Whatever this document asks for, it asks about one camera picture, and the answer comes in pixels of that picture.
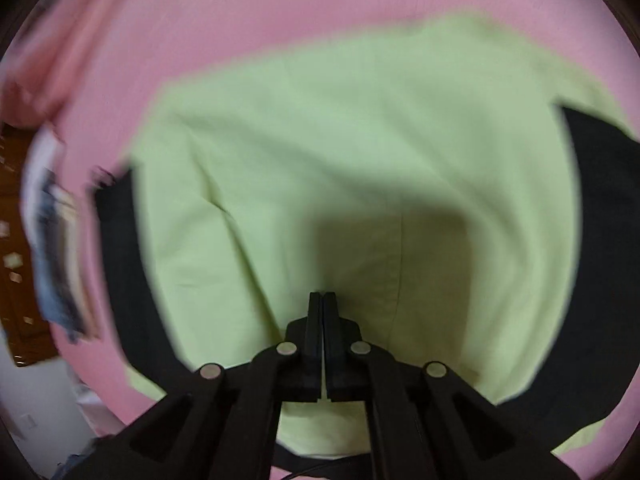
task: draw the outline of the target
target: green fabric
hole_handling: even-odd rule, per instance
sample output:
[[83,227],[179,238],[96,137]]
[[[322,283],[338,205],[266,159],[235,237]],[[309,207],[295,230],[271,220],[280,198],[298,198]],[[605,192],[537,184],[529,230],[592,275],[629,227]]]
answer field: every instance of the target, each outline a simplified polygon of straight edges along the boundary
[[[143,260],[184,362],[248,361],[334,290],[364,338],[521,392],[561,325],[580,203],[564,102],[599,85],[477,16],[374,28],[168,86],[133,148]],[[284,406],[299,454],[368,449],[358,404]]]

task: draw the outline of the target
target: pink tablecloth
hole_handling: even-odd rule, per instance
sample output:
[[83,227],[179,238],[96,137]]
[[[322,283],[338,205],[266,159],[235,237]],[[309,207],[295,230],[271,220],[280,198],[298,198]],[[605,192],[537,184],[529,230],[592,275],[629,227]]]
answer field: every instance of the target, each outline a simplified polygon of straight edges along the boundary
[[[150,99],[172,78],[283,44],[457,9],[487,13],[590,70],[640,130],[640,61],[600,0],[120,0],[117,5],[76,97],[58,121],[67,143],[60,179],[78,196],[84,196],[92,167],[116,170]],[[103,340],[72,346],[61,330],[54,334],[81,379],[130,422],[151,402],[127,385],[102,282],[95,216],[87,200],[81,206],[86,269]],[[636,378],[596,442],[565,457],[583,478],[612,462],[628,440],[640,418],[639,388]]]

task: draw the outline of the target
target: white wall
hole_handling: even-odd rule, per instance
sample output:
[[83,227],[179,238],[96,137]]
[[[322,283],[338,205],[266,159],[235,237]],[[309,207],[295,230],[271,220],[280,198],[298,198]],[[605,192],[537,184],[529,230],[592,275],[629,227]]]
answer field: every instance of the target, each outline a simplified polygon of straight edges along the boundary
[[[34,471],[49,478],[59,463],[78,453],[94,437],[71,393],[66,363],[53,359],[17,368],[0,330],[0,404],[22,434],[14,436]],[[31,415],[36,423],[23,415]]]

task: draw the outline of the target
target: round metal rivet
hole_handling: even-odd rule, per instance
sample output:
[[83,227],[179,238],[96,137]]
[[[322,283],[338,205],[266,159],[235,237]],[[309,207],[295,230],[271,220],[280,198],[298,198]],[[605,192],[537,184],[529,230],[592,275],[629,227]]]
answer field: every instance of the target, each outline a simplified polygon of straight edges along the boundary
[[429,363],[427,365],[427,375],[439,379],[447,375],[447,367],[442,363]]
[[367,355],[371,352],[371,345],[366,341],[356,341],[352,343],[351,351],[357,355]]
[[280,355],[293,355],[298,351],[298,347],[291,341],[283,341],[276,346],[276,350]]
[[215,363],[205,364],[200,369],[200,376],[203,379],[217,379],[218,377],[220,377],[221,373],[222,373],[222,368],[220,368],[220,366]]

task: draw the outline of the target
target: black cable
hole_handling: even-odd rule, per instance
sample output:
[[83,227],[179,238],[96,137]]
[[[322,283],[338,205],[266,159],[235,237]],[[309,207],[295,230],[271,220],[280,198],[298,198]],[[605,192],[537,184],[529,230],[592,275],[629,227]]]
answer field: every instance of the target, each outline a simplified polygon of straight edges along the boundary
[[284,478],[282,478],[281,480],[293,480],[294,478],[299,478],[301,476],[308,475],[309,473],[318,473],[318,472],[322,471],[323,469],[331,469],[333,467],[345,465],[345,464],[348,464],[350,462],[356,462],[356,460],[361,460],[361,459],[362,459],[362,457],[360,455],[346,456],[344,458],[339,458],[337,460],[332,460],[329,463],[322,463],[322,464],[315,465],[313,467],[305,469],[304,471],[299,471],[297,473],[291,473],[291,474],[285,476]]

